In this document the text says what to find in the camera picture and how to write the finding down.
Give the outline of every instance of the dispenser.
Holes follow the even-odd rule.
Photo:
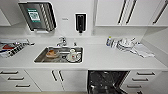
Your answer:
[[[80,35],[86,30],[86,14],[76,14],[76,30]]]
[[[49,2],[19,3],[19,6],[31,31],[34,29],[52,31],[56,28],[52,5]]]

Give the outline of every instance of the cabinet handle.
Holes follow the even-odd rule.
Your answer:
[[[19,73],[18,71],[10,71],[10,72],[2,71],[0,74],[18,74],[18,73]]]
[[[126,24],[129,23],[129,20],[130,20],[130,18],[131,18],[132,12],[133,12],[133,10],[134,10],[136,1],[137,1],[137,0],[134,0],[134,1],[133,1],[132,8],[131,8],[130,14],[129,14],[129,16],[128,16],[128,19],[127,19],[127,21],[126,21]]]
[[[119,20],[118,20],[118,24],[119,24],[120,21],[121,21],[121,18],[122,18],[122,15],[123,15],[123,11],[124,11],[124,8],[125,8],[125,4],[126,4],[126,0],[124,0],[123,6],[122,6],[122,10],[121,10],[121,13],[120,13],[120,18],[119,18]]]
[[[59,74],[60,74],[61,80],[64,81],[62,74],[61,74],[61,71],[59,71]]]
[[[139,72],[137,72],[137,75],[155,75],[155,73],[139,73]]]
[[[140,85],[138,86],[130,86],[130,85],[127,85],[128,88],[142,88]]]
[[[155,24],[155,23],[158,21],[158,19],[159,19],[160,16],[162,15],[164,9],[166,8],[167,4],[168,4],[168,0],[165,1],[164,6],[162,7],[161,11],[159,12],[159,14],[158,14],[158,16],[156,17],[156,19],[155,19],[155,21],[153,22],[153,24]]]
[[[57,81],[57,78],[56,78],[55,75],[54,75],[54,70],[52,70],[52,75],[53,75],[55,81]]]
[[[12,78],[12,77],[9,77],[8,78],[8,80],[23,80],[24,79],[24,77],[22,77],[22,78]]]
[[[147,78],[146,79],[134,79],[132,78],[132,81],[149,81]]]
[[[16,87],[30,87],[30,85],[16,85]]]

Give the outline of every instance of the black soap dispenser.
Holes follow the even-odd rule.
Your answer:
[[[83,31],[86,30],[86,14],[75,14],[76,15],[76,30],[82,35]]]

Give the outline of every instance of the white towel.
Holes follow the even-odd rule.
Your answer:
[[[136,44],[130,52],[137,54],[142,57],[154,57],[152,51],[150,51],[147,47],[145,47],[143,44]]]

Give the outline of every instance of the drawer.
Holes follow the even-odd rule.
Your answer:
[[[35,83],[1,82],[0,91],[40,92]]]
[[[22,69],[0,69],[1,82],[32,82],[32,79]]]
[[[124,80],[123,84],[145,84],[152,82],[161,71],[131,71],[126,79]]]
[[[123,84],[120,88],[127,93],[136,93],[147,87],[146,84]]]

